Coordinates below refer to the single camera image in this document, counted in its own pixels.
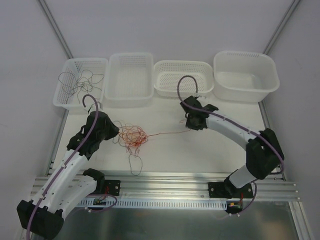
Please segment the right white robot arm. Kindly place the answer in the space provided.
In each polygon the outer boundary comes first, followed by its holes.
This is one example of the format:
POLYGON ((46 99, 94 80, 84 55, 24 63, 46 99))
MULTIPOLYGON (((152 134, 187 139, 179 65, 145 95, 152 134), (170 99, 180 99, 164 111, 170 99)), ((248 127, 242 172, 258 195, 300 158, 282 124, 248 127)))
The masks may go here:
POLYGON ((278 166, 284 166, 284 154, 273 130, 254 131, 232 120, 211 104, 203 106, 197 97, 180 102, 186 116, 186 128, 216 131, 245 150, 245 164, 232 172, 218 187, 217 195, 231 199, 238 196, 246 184, 263 180, 278 166))

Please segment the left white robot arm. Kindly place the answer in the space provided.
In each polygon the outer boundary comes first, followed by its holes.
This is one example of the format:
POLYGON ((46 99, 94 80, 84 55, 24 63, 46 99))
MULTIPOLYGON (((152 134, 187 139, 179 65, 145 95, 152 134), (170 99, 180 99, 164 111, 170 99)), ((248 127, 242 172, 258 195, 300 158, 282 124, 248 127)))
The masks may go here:
POLYGON ((20 224, 27 233, 47 240, 54 239, 64 221, 78 203, 90 194, 105 195, 105 175, 96 169, 85 170, 73 186, 71 182, 101 142, 116 137, 119 128, 102 111, 93 111, 85 125, 73 136, 63 159, 44 186, 31 200, 21 200, 17 206, 20 224))

